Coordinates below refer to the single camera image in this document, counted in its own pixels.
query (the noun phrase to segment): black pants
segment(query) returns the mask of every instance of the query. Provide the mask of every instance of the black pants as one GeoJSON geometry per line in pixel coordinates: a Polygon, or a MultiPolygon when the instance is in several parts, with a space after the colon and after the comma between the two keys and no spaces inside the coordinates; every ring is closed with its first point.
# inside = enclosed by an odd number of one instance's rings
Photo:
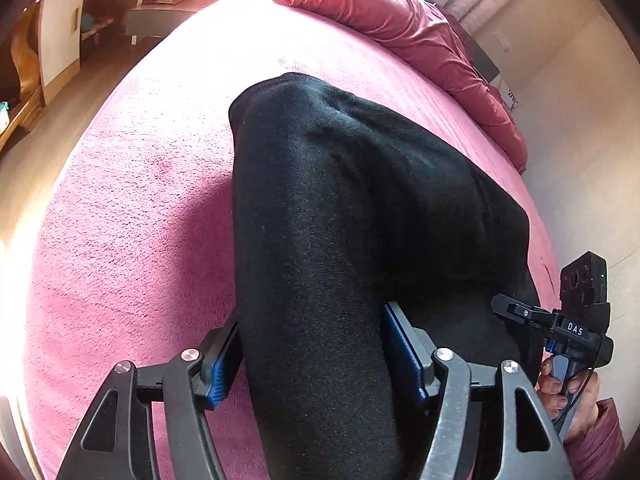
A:
{"type": "Polygon", "coordinates": [[[236,302],[273,480],[406,475],[424,420],[392,387],[385,301],[436,345],[537,377],[542,341],[490,307],[499,292],[538,304],[527,215],[471,161],[306,75],[247,89],[229,118],[236,302]]]}

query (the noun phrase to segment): cable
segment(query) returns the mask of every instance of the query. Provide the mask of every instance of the cable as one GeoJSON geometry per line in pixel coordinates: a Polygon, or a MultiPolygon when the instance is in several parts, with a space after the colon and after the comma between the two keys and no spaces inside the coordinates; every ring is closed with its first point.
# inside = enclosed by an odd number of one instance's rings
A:
{"type": "Polygon", "coordinates": [[[558,418],[556,418],[556,420],[554,421],[554,428],[557,428],[558,424],[562,424],[562,422],[564,421],[568,413],[574,408],[578,400],[580,400],[580,396],[582,395],[584,389],[587,387],[587,384],[589,384],[589,381],[591,381],[591,377],[593,376],[593,373],[596,369],[596,364],[598,363],[598,359],[600,358],[600,350],[602,349],[603,339],[604,339],[604,336],[602,335],[600,339],[600,346],[598,346],[598,353],[596,354],[596,359],[593,361],[593,366],[591,367],[591,370],[589,370],[589,375],[587,375],[587,379],[582,384],[582,387],[580,388],[580,391],[578,392],[578,394],[574,397],[574,400],[572,400],[571,403],[569,403],[569,405],[564,409],[564,412],[562,412],[561,415],[559,415],[558,418]]]}

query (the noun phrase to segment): red duvet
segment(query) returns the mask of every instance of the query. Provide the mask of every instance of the red duvet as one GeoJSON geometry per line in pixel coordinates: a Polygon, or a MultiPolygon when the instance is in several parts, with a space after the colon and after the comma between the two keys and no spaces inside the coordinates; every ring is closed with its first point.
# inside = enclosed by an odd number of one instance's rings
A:
{"type": "Polygon", "coordinates": [[[357,30],[448,92],[509,156],[527,167],[527,146],[509,113],[476,74],[466,49],[436,6],[424,0],[280,0],[357,30]]]}

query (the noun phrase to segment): bed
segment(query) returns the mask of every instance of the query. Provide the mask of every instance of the bed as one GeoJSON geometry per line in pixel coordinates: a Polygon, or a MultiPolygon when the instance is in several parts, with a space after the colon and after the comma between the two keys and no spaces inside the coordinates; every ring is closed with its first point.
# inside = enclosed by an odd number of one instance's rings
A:
{"type": "MultiPolygon", "coordinates": [[[[233,309],[228,107],[285,72],[386,105],[489,174],[527,212],[532,278],[542,306],[559,307],[558,264],[520,175],[450,95],[327,18],[274,0],[220,0],[123,79],[54,188],[34,254],[24,353],[27,425],[47,479],[111,366],[165,362],[233,309]]],[[[268,479],[242,372],[209,424],[230,480],[268,479]]],[[[167,475],[162,413],[154,426],[167,475]]]]}

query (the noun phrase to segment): white cabinet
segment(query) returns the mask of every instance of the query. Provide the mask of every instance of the white cabinet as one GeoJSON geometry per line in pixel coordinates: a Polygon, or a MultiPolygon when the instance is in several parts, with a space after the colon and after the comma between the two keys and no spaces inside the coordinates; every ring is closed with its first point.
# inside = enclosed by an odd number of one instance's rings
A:
{"type": "Polygon", "coordinates": [[[82,1],[42,0],[40,67],[47,104],[80,70],[82,1]]]}

